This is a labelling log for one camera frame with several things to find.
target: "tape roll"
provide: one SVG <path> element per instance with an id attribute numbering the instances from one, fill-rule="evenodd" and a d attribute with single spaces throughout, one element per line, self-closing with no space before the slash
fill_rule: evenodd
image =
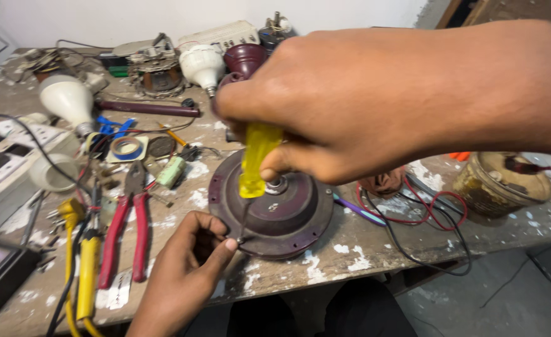
<path id="1" fill-rule="evenodd" d="M 134 160 L 143 153 L 143 146 L 134 137 L 120 137 L 111 142 L 109 150 L 119 160 Z"/>

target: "paint-stained table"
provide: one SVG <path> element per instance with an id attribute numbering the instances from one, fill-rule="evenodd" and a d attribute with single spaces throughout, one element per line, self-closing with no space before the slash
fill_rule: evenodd
<path id="1" fill-rule="evenodd" d="M 21 59 L 17 56 L 24 51 L 17 50 L 4 65 L 10 76 L 18 76 L 16 66 Z M 106 89 L 108 92 L 134 97 L 134 90 L 128 85 L 127 79 L 112 78 L 100 65 L 92 62 L 85 67 L 89 71 L 105 76 L 110 82 Z M 25 115 L 43 111 L 44 108 L 38 100 L 37 88 L 38 83 L 33 78 L 24 83 L 14 83 L 0 74 L 0 113 Z M 225 142 L 225 126 L 209 112 L 207 97 L 201 89 L 187 89 L 181 98 L 187 97 L 197 101 L 204 114 L 190 127 L 178 132 L 181 138 L 193 144 L 219 149 L 224 157 L 241 148 L 239 144 Z M 136 118 L 136 127 L 139 129 L 156 128 L 156 121 L 178 125 L 188 120 L 116 111 L 103 111 L 102 114 L 118 122 L 123 122 L 127 118 Z M 149 134 L 149 137 L 155 136 L 157 134 Z M 185 214 L 191 210 L 207 210 L 209 180 L 220 162 L 221 160 L 211 152 L 205 151 L 195 162 L 188 164 L 186 180 L 181 186 L 172 191 L 159 189 L 158 193 L 161 196 L 174 202 L 172 208 L 168 209 L 153 199 L 149 201 L 152 222 L 149 271 L 153 266 L 154 257 L 174 233 Z M 407 165 L 407 169 L 430 187 L 449 190 L 451 181 L 462 166 L 462 163 L 440 156 L 416 161 Z M 114 175 L 115 179 L 123 179 L 123 176 L 124 171 Z M 111 191 L 104 191 L 104 194 L 114 197 L 121 193 L 122 188 L 123 185 Z M 356 203 L 354 184 L 335 187 L 334 191 Z M 52 224 L 45 219 L 45 216 L 62 200 L 71 196 L 71 194 L 51 194 L 45 199 L 31 237 L 33 242 L 44 245 L 53 239 L 49 234 Z M 394 217 L 418 219 L 423 212 L 422 207 L 399 197 L 382 202 L 380 205 L 387 215 Z M 0 229 L 0 238 L 19 242 L 27 215 L 28 211 L 25 209 L 17 211 Z M 120 272 L 131 270 L 136 240 L 134 219 L 135 216 L 130 216 L 119 249 Z M 442 232 L 433 224 L 422 224 L 416 227 L 400 224 L 393 226 L 403 247 L 417 259 L 429 263 L 441 263 L 465 257 L 465 252 L 455 233 Z M 523 209 L 502 219 L 486 219 L 470 214 L 469 220 L 461 228 L 474 256 L 503 249 L 550 243 L 551 203 Z M 64 282 L 65 233 L 60 235 L 61 238 L 55 244 L 57 251 L 50 254 L 56 255 L 57 258 L 47 265 L 44 272 L 34 272 L 0 312 L 0 336 L 34 336 L 45 333 Z M 226 303 L 277 294 L 383 272 L 397 272 L 415 266 L 395 248 L 389 233 L 384 228 L 375 226 L 350 210 L 335 205 L 334 214 L 324 235 L 309 250 L 296 258 L 266 261 L 237 253 L 225 276 L 219 281 L 212 303 Z M 123 301 L 123 293 L 120 294 L 122 302 L 116 303 L 111 301 L 112 297 L 115 297 L 111 290 L 98 292 L 95 323 L 110 325 L 130 320 L 146 285 L 146 282 L 131 283 L 127 302 Z M 59 325 L 58 331 L 67 331 L 64 320 Z"/>

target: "yellow soldering iron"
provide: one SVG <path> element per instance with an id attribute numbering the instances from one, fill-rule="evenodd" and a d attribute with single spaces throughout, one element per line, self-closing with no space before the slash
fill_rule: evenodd
<path id="1" fill-rule="evenodd" d="M 242 157 L 242 174 L 238 192 L 242 198 L 256 198 L 265 193 L 265 181 L 259 174 L 261 162 L 283 139 L 282 129 L 275 126 L 249 123 L 246 126 L 246 150 Z"/>
<path id="2" fill-rule="evenodd" d="M 95 178 L 95 186 L 92 192 L 92 205 L 100 205 L 98 198 L 98 181 Z M 76 319 L 83 320 L 86 331 L 93 337 L 103 337 L 92 323 L 95 310 L 96 279 L 99 272 L 100 233 L 99 212 L 95 212 L 92 225 L 84 233 L 84 239 L 80 243 L 80 281 L 78 283 L 78 305 Z"/>

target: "hand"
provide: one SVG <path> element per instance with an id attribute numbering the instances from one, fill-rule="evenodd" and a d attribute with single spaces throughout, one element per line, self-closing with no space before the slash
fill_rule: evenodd
<path id="1" fill-rule="evenodd" d="M 238 244 L 216 217 L 191 211 L 161 249 L 128 337 L 171 336 L 209 300 Z"/>
<path id="2" fill-rule="evenodd" d="M 261 165 L 340 184 L 429 155 L 551 153 L 551 23 L 369 28 L 284 41 L 248 81 L 217 93 L 233 130 L 282 127 Z"/>

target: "pliers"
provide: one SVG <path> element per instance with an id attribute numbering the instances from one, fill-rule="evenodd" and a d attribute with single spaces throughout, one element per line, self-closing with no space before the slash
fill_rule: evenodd
<path id="1" fill-rule="evenodd" d="M 149 223 L 147 218 L 146 201 L 149 194 L 144 190 L 145 170 L 140 160 L 134 161 L 126 175 L 124 195 L 117 199 L 117 209 L 111 220 L 111 225 L 105 237 L 103 249 L 103 263 L 100 267 L 99 289 L 107 289 L 111 285 L 111 279 L 115 274 L 115 244 L 122 233 L 124 222 L 130 210 L 130 200 L 134 203 L 137 223 L 136 249 L 134 251 L 134 264 L 132 266 L 132 279 L 142 282 L 145 277 L 145 257 L 149 239 Z"/>

